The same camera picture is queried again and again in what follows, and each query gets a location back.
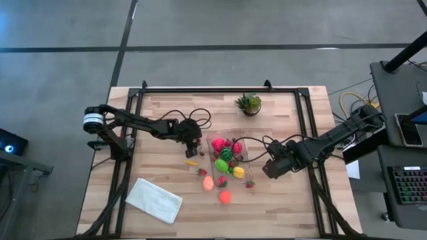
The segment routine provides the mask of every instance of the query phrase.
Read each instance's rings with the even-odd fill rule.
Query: white paper
[[[348,177],[360,179],[359,160],[355,160],[354,162],[347,164],[346,169]]]
[[[182,197],[139,178],[126,198],[126,202],[166,223],[175,221]]]

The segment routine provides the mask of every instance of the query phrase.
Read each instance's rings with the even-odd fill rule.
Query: blue light
[[[5,151],[6,151],[6,153],[11,153],[11,152],[13,152],[13,147],[8,145],[5,147]]]

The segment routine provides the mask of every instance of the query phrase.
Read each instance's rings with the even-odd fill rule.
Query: pink toy fruit
[[[227,178],[224,176],[221,176],[218,179],[218,187],[226,187],[227,186]]]
[[[214,188],[214,180],[211,176],[206,176],[203,180],[203,188],[206,191],[211,191]]]
[[[243,147],[241,143],[234,143],[233,153],[239,154],[242,152],[242,150],[243,150]]]
[[[220,152],[221,151],[221,149],[224,147],[224,144],[225,144],[226,142],[224,141],[224,139],[214,139],[213,141],[212,141],[212,147],[213,147],[213,149],[215,149],[215,151],[218,151],[218,152]]]

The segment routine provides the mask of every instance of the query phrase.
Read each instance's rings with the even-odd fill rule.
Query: orange ball
[[[229,191],[223,191],[222,193],[220,193],[220,201],[225,204],[231,203],[232,194]]]

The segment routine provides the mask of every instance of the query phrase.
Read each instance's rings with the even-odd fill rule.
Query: gray concrete floor
[[[2,0],[0,47],[118,46],[131,0]],[[427,17],[415,0],[141,0],[129,46],[409,43]],[[369,63],[401,49],[126,53],[119,86],[325,85],[329,92],[370,78]],[[117,53],[0,53],[0,127],[29,140],[26,156],[55,166],[29,193],[14,239],[74,234],[93,139],[83,110],[104,103]],[[427,59],[421,51],[415,61]],[[371,81],[348,89],[365,96]],[[342,115],[338,100],[332,109]],[[347,109],[354,101],[345,98]],[[427,239],[384,223],[381,194],[354,192],[366,234]]]

